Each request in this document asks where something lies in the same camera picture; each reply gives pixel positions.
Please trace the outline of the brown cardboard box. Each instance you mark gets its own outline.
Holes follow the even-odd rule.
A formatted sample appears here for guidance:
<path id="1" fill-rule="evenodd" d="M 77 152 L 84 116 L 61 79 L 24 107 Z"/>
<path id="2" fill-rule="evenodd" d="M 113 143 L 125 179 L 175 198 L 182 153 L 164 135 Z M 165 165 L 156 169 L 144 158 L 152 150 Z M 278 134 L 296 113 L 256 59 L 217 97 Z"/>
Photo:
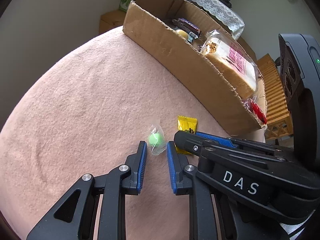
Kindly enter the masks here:
<path id="1" fill-rule="evenodd" d="M 183 83 L 229 135 L 264 128 L 219 70 L 169 26 L 173 18 L 185 18 L 204 34 L 216 29 L 234 41 L 206 12 L 186 0 L 132 0 L 123 32 Z"/>

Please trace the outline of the green jelly cup snack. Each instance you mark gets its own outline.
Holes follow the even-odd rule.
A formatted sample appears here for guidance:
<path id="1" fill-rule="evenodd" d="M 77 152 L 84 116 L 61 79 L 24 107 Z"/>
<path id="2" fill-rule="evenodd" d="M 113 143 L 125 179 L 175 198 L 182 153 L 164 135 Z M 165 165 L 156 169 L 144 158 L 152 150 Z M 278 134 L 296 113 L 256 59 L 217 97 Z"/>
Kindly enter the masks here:
<path id="1" fill-rule="evenodd" d="M 175 32 L 178 35 L 181 35 L 189 43 L 193 42 L 193 38 L 187 32 L 183 31 L 182 29 L 176 29 Z"/>

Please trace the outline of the clear green candy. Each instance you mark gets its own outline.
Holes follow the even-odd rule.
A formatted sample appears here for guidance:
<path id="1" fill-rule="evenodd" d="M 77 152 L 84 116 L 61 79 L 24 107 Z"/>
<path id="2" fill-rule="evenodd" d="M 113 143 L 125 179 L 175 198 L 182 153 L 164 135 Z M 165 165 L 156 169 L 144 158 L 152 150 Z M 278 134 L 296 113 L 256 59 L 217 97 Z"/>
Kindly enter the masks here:
<path id="1" fill-rule="evenodd" d="M 152 155 L 157 156 L 165 151 L 167 143 L 158 120 L 151 121 L 147 138 Z"/>

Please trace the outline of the wooden bench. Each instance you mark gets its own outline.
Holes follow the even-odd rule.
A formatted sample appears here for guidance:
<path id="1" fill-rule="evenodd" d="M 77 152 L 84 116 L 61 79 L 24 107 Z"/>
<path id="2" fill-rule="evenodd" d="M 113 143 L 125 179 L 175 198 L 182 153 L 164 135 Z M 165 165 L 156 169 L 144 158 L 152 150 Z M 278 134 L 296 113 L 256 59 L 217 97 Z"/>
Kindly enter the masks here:
<path id="1" fill-rule="evenodd" d="M 122 26 L 125 20 L 126 13 L 121 10 L 107 12 L 100 16 L 99 35 Z"/>

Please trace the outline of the Snickers bar english label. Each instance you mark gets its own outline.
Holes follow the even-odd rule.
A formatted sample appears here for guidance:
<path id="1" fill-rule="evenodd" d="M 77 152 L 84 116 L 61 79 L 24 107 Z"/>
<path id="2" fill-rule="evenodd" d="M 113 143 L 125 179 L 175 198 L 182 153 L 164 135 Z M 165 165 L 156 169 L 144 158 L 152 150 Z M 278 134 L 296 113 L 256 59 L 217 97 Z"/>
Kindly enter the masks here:
<path id="1" fill-rule="evenodd" d="M 174 18 L 171 20 L 172 23 L 189 34 L 192 38 L 199 38 L 202 35 L 202 31 L 199 27 L 189 22 L 185 18 Z"/>

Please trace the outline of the yellow candy wrapper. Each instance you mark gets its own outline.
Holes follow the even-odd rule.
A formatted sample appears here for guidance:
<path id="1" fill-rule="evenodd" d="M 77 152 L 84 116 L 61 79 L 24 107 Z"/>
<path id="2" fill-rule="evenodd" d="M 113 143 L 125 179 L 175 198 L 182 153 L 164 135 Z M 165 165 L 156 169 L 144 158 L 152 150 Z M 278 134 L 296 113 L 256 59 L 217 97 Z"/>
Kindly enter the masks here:
<path id="1" fill-rule="evenodd" d="M 197 129 L 197 119 L 196 118 L 191 118 L 188 116 L 182 116 L 182 115 L 178 115 L 177 117 L 177 126 L 178 126 L 178 130 L 179 131 L 184 131 L 190 134 L 195 134 L 196 129 Z M 177 151 L 177 153 L 179 154 L 191 154 L 181 148 L 179 148 L 177 145 L 175 146 L 175 149 Z M 199 149 L 199 147 L 197 145 L 195 145 L 193 147 L 193 150 L 195 152 L 197 152 Z"/>

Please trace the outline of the white lace cloth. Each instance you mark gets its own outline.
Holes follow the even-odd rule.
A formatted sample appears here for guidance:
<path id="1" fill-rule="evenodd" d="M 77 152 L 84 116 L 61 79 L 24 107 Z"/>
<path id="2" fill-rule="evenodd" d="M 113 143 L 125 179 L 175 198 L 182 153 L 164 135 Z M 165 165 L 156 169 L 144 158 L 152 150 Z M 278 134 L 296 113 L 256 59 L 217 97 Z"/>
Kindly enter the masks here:
<path id="1" fill-rule="evenodd" d="M 238 40 L 245 28 L 242 18 L 219 0 L 191 0 L 225 25 L 235 40 Z"/>

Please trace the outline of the bagged sliced bread loaf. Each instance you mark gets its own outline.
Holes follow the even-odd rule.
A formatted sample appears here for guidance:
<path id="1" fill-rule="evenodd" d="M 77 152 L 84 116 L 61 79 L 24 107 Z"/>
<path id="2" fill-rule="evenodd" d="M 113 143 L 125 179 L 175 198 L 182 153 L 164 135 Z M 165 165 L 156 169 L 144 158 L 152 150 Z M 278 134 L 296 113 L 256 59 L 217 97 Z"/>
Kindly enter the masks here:
<path id="1" fill-rule="evenodd" d="M 258 88 L 258 68 L 240 46 L 217 30 L 206 34 L 200 53 L 205 56 L 235 88 L 248 99 Z"/>

